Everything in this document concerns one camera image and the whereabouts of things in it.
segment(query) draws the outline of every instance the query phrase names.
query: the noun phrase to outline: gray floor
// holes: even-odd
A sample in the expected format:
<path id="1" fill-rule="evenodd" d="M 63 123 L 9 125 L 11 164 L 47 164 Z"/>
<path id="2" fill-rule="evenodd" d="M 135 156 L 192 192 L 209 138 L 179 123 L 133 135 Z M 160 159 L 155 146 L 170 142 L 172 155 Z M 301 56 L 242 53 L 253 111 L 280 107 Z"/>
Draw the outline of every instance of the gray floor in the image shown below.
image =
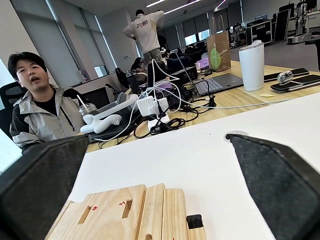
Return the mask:
<path id="1" fill-rule="evenodd" d="M 265 65 L 319 72 L 315 45 L 275 42 L 264 47 Z M 231 49 L 231 60 L 239 61 L 239 48 Z"/>

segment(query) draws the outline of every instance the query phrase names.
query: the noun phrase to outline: ceiling light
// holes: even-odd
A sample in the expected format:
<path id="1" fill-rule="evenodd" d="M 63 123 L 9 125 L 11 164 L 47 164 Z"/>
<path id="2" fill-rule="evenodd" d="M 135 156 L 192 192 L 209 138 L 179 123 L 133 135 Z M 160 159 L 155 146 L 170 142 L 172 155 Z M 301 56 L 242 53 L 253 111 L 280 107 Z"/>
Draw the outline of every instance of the ceiling light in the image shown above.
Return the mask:
<path id="1" fill-rule="evenodd" d="M 199 2 L 199 1 L 201 1 L 201 0 L 195 0 L 195 1 L 193 1 L 193 2 L 190 2 L 190 3 L 188 3 L 188 4 L 185 4 L 185 5 L 183 5 L 183 6 L 179 6 L 179 7 L 175 8 L 175 9 L 173 9 L 173 10 L 167 11 L 167 12 L 165 12 L 164 14 L 172 13 L 172 12 L 174 12 L 174 11 L 176 11 L 176 10 L 182 9 L 182 8 L 184 8 L 184 7 L 186 7 L 186 6 L 189 6 L 189 5 L 194 4 L 194 3 L 196 3 L 196 2 Z"/>
<path id="2" fill-rule="evenodd" d="M 223 0 L 223 1 L 215 8 L 215 10 L 218 10 L 218 8 L 219 8 L 222 4 L 224 4 L 225 1 L 226 1 L 226 0 Z"/>
<path id="3" fill-rule="evenodd" d="M 147 7 L 147 8 L 150 8 L 150 7 L 152 7 L 152 6 L 156 5 L 156 4 L 159 4 L 159 3 L 163 2 L 163 1 L 165 1 L 165 0 L 156 1 L 156 2 L 154 2 L 154 3 L 149 4 L 149 5 L 146 6 L 146 7 Z"/>

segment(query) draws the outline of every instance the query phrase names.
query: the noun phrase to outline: yellow sticky note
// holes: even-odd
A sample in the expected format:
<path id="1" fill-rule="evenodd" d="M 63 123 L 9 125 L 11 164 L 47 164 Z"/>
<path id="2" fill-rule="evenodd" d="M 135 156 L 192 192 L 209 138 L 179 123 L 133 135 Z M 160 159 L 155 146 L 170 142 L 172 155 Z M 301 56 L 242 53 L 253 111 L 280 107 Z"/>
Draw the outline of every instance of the yellow sticky note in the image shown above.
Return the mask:
<path id="1" fill-rule="evenodd" d="M 260 94 L 261 97 L 265 97 L 265 98 L 271 98 L 274 97 L 275 95 L 269 94 L 269 93 L 264 93 L 264 94 Z"/>

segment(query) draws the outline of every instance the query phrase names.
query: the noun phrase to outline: wooden block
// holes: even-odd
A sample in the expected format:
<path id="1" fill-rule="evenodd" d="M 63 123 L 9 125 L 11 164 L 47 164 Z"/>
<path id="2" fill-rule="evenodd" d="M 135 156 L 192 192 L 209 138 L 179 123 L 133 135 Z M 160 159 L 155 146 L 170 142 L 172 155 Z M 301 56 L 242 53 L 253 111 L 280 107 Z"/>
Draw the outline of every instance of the wooden block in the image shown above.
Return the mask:
<path id="1" fill-rule="evenodd" d="M 67 210 L 67 208 L 69 207 L 69 205 L 72 204 L 72 203 L 73 203 L 73 201 L 67 201 L 67 202 L 63 205 L 63 207 L 62 207 L 59 215 L 56 217 L 54 223 L 52 224 L 52 226 L 51 226 L 51 228 L 50 228 L 50 230 L 49 230 L 49 232 L 46 234 L 44 240 L 49 239 L 49 236 L 51 235 L 51 233 L 53 232 L 53 230 L 54 230 L 55 227 L 57 226 L 58 222 L 60 221 L 60 219 L 61 219 L 62 216 L 64 215 L 64 213 L 65 213 L 65 211 Z"/>
<path id="2" fill-rule="evenodd" d="M 146 187 L 138 185 L 71 203 L 49 240 L 136 240 L 145 193 Z"/>
<path id="3" fill-rule="evenodd" d="M 163 194 L 162 240 L 187 240 L 185 194 L 182 189 L 165 189 Z"/>
<path id="4" fill-rule="evenodd" d="M 200 214 L 186 217 L 189 240 L 207 240 L 202 216 Z"/>
<path id="5" fill-rule="evenodd" d="M 164 184 L 146 189 L 138 240 L 161 240 Z"/>

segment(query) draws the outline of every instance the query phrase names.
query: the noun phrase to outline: desk surface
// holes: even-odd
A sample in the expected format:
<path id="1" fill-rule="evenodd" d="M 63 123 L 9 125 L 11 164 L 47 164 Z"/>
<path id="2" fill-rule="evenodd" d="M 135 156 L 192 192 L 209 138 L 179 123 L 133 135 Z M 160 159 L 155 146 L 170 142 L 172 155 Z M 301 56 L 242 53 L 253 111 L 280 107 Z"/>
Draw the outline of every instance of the desk surface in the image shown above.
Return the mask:
<path id="1" fill-rule="evenodd" d="M 265 66 L 264 68 L 264 74 L 274 74 L 283 72 L 285 70 L 288 70 L 288 68 L 284 67 L 277 67 L 277 66 Z M 231 69 L 228 69 L 226 71 L 222 72 L 215 72 L 212 75 L 208 76 L 215 77 L 218 75 L 231 73 L 238 77 L 242 77 L 241 73 L 241 66 L 240 62 L 238 61 L 231 61 Z M 319 72 L 310 72 L 310 74 L 320 75 Z M 298 91 L 293 92 L 286 92 L 286 93 L 278 93 L 270 88 L 271 85 L 276 84 L 276 81 L 266 82 L 262 89 L 257 91 L 245 91 L 244 87 L 237 87 L 234 89 L 230 89 L 227 91 L 219 92 L 215 94 L 215 102 L 217 104 L 217 107 L 230 107 L 230 106 L 244 106 L 244 105 L 251 105 L 251 104 L 259 104 L 259 103 L 266 103 L 266 102 L 272 102 L 272 101 L 278 101 L 278 100 L 286 100 L 286 99 L 296 99 L 303 96 L 308 96 L 311 94 L 315 94 L 320 92 L 320 86 L 314 86 Z M 263 97 L 260 96 L 261 94 L 272 94 L 275 95 L 273 97 Z M 268 106 L 266 105 L 260 105 L 260 106 L 251 106 L 251 107 L 242 107 L 242 108 L 233 108 L 233 109 L 214 109 L 210 110 L 204 114 L 199 115 L 199 117 L 191 122 L 187 122 L 185 124 L 185 127 L 193 126 L 200 123 L 205 123 L 211 120 L 224 118 L 227 116 L 247 112 L 250 110 L 263 108 Z M 184 113 L 184 112 L 177 112 L 174 114 L 169 115 L 171 118 L 183 118 L 186 120 L 192 119 L 195 115 L 192 113 Z M 148 133 L 148 125 L 147 122 L 142 123 L 139 128 L 136 131 L 138 136 L 143 136 Z M 108 148 L 115 146 L 118 142 L 118 140 L 111 140 L 103 145 L 103 148 Z M 123 143 L 128 143 L 137 140 L 134 136 L 130 136 L 128 139 L 123 141 Z M 87 152 L 93 152 L 99 150 L 98 143 L 91 144 Z"/>
<path id="2" fill-rule="evenodd" d="M 320 172 L 319 109 L 320 93 L 89 152 L 69 199 L 164 183 L 184 190 L 187 215 L 202 214 L 208 240 L 275 240 L 224 135 L 240 130 L 287 145 Z"/>

